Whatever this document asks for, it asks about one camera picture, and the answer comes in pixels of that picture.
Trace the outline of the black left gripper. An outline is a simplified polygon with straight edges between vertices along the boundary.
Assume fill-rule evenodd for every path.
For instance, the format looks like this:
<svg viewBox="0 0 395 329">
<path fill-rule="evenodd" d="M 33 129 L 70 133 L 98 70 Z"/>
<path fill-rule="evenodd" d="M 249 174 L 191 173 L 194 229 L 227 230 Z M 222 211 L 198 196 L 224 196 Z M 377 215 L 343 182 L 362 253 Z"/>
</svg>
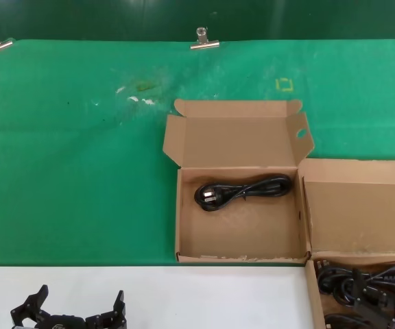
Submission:
<svg viewBox="0 0 395 329">
<path fill-rule="evenodd" d="M 42 309 L 49 289 L 46 284 L 39 291 L 29 295 L 23 304 L 11 310 L 10 314 L 14 326 L 24 327 L 23 320 L 31 319 L 36 324 L 34 328 L 40 329 L 126 329 L 124 292 L 120 290 L 113 304 L 112 310 L 99 315 L 87 317 L 85 320 L 73 315 L 50 315 Z"/>
</svg>

